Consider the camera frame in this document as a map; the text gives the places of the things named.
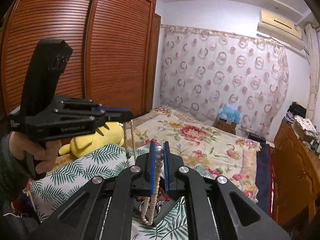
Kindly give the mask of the person's left hand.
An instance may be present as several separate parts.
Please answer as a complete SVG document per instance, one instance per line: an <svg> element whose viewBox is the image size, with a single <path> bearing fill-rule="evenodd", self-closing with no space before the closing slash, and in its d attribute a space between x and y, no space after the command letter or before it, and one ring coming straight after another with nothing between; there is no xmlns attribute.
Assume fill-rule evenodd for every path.
<svg viewBox="0 0 320 240"><path fill-rule="evenodd" d="M46 142L46 146L43 147L38 143L32 142L26 135L20 132L11 132L9 148L11 154L18 160L23 160L25 154L29 153L35 160L40 161L36 165L35 171L41 174L53 169L59 149L61 148L61 141L48 141Z"/></svg>

